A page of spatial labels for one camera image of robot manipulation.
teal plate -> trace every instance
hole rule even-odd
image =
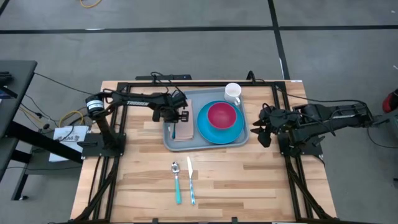
[[[236,111],[236,122],[228,129],[214,128],[208,118],[207,111],[215,103],[228,103],[227,101],[217,100],[206,104],[198,114],[197,127],[199,133],[209,142],[214,144],[228,144],[235,141],[242,133],[244,127],[244,119],[242,112],[233,104],[229,103]]]

wooden table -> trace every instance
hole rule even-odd
[[[105,81],[102,89],[116,89],[117,83]],[[302,82],[286,81],[286,85],[288,93],[305,96]],[[180,88],[184,91],[198,87]],[[165,91],[165,88],[132,88],[134,93],[155,91]],[[271,88],[266,86],[243,87],[243,101],[249,129],[253,128],[262,103],[273,105],[274,102]],[[289,102],[291,106],[307,103],[292,97]],[[249,141],[241,147],[171,152],[162,142],[162,123],[152,122],[152,110],[141,107],[129,107],[125,132],[127,146],[120,160],[111,222],[151,222],[153,218],[159,218],[160,222],[230,222],[231,217],[238,217],[240,222],[295,220],[285,161],[279,153],[276,136],[272,137],[269,148],[263,148],[257,135],[250,133]],[[187,156],[194,169],[195,206],[190,201]],[[313,156],[302,156],[302,160],[309,191],[324,210],[335,217],[323,164]],[[96,161],[97,158],[84,161],[71,218],[77,217],[88,203]],[[170,170],[173,161],[180,164],[181,205],[175,203],[174,175]],[[305,217],[302,194],[297,192]],[[105,193],[100,218],[104,217],[107,198]]]

knife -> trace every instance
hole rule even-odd
[[[189,188],[191,189],[191,204],[195,205],[195,195],[193,194],[193,184],[192,184],[193,169],[192,169],[191,159],[189,158],[189,156],[187,157],[187,162],[188,162],[188,172],[189,172]]]

white mug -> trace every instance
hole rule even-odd
[[[230,103],[234,103],[236,106],[241,104],[239,96],[242,93],[242,88],[236,83],[230,83],[225,87],[224,99]]]

pink bowl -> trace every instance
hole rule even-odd
[[[218,129],[232,127],[236,121],[236,111],[229,103],[215,103],[207,111],[210,124]]]

